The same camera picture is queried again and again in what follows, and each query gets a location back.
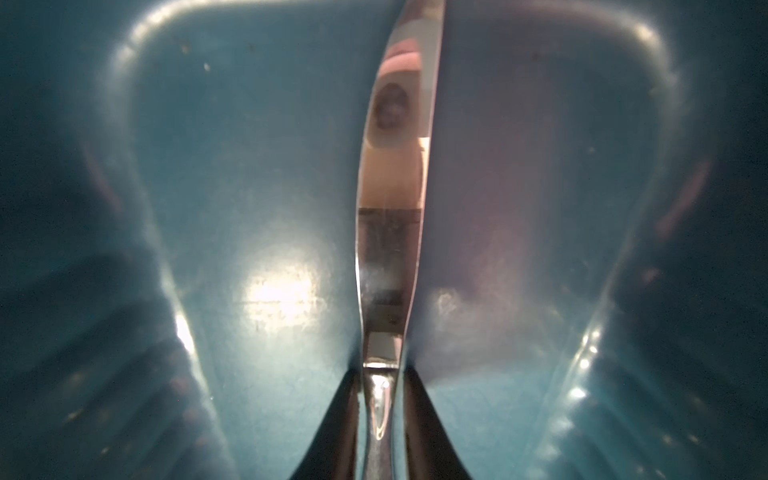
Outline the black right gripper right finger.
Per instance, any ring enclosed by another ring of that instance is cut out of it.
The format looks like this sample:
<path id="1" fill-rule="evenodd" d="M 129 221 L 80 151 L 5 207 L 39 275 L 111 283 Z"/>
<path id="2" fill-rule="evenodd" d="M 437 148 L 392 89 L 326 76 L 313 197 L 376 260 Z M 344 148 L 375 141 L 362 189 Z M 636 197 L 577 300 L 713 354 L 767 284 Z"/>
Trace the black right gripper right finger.
<path id="1" fill-rule="evenodd" d="M 408 478 L 470 480 L 418 372 L 404 372 L 404 416 Z"/>

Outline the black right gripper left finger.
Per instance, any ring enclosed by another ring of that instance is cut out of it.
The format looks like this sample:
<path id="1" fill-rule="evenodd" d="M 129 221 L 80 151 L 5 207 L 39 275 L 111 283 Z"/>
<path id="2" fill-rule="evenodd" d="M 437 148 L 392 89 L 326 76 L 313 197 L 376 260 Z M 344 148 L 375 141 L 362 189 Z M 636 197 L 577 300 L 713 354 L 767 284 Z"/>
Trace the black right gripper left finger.
<path id="1" fill-rule="evenodd" d="M 291 479 L 356 478 L 360 416 L 358 373 L 349 370 L 332 398 L 320 426 Z"/>

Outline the silver table knife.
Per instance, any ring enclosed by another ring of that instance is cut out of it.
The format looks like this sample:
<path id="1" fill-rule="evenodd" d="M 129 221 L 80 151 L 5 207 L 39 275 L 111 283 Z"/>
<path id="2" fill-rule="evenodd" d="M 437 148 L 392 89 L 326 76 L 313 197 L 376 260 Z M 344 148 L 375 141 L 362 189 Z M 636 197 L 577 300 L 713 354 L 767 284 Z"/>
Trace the silver table knife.
<path id="1" fill-rule="evenodd" d="M 379 64 L 363 132 L 355 267 L 365 479 L 394 476 L 392 420 L 418 278 L 446 4 L 407 1 Z"/>

